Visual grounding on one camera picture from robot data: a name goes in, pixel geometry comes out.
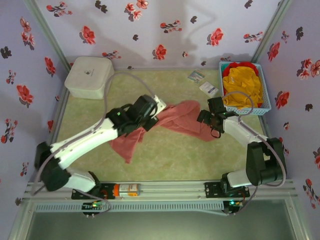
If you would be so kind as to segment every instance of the floral wallpaper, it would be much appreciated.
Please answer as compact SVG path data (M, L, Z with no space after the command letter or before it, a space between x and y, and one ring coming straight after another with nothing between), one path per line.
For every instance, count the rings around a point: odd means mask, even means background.
M319 10L318 0L293 1L259 61L272 104L267 125L282 142L288 177L305 206L314 239L320 236Z
M116 69L138 69L250 61L279 0L35 2L69 63L95 56ZM276 52L275 44L271 58Z
M6 240L34 172L36 146L54 128L67 72L23 0L1 3L0 239Z

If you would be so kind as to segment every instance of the pink cloth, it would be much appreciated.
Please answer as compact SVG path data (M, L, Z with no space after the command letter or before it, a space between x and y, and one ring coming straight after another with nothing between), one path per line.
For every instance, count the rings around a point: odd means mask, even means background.
M196 137L205 142L214 140L215 138L212 135L218 137L219 133L213 130L211 135L211 128L209 126L197 122L199 113L200 104L194 100L183 101L178 105L168 104L166 109L157 115L159 121L154 127L162 126L177 133ZM142 143L146 132L143 127L139 127L127 137L122 135L109 141L109 144L129 164L131 163L137 143Z

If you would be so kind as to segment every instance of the blue basket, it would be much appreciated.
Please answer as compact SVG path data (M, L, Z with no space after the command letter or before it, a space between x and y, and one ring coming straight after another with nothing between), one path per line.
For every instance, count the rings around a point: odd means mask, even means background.
M222 73L230 63L231 62L229 62L229 61L221 61L219 63L219 74L220 74L219 84L220 84L220 92L221 92L222 96L225 95L224 94L224 87L223 87ZM260 76L262 87L263 87L263 104L261 107L253 108L253 112L251 114L262 116L263 114L265 114L266 112L271 110L271 104L270 104L270 99L269 99L269 95L268 95L268 91L267 91L264 73L262 72L262 67L260 64L256 64L256 63L253 63L253 65L255 65L259 71L259 76ZM228 111L234 111L240 115L247 114L251 110L251 108L247 108L247 107L242 108L242 109L238 109L235 106L227 106L227 105L225 107Z

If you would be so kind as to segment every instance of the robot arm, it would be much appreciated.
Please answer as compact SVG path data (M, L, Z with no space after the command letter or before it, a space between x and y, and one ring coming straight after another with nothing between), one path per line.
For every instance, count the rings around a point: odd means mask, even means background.
M238 191L243 186L271 183L283 178L282 169L263 141L266 141L279 156L286 170L282 144L277 138L261 135L239 121L233 111L227 111L221 97L208 100L209 111L202 110L197 121L209 125L211 129L233 136L242 146L247 147L245 169L228 172L222 175L220 186L224 193Z
M85 153L97 146L128 135L139 127L150 130L157 122L157 114L165 109L166 104L157 96L151 98L143 95L134 104L127 104L120 108L114 108L108 112L99 123L61 142L47 145L42 142L37 146L35 155L35 168L39 170L43 162L66 143L46 164L41 180L48 191L56 191L62 187L81 190L83 192L99 195L100 182L92 172L81 172L69 166Z

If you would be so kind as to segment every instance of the small card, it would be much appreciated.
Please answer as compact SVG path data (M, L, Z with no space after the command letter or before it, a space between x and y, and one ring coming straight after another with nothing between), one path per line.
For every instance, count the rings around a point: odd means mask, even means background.
M219 89L217 89L215 86L213 86L207 81L204 84L202 84L199 88L201 89L202 92L207 94L210 98L213 98L214 95L217 92L219 92Z
M194 81L196 84L199 83L203 78L205 77L205 75L199 71L199 70L194 70L189 76L188 79L191 79L192 81Z

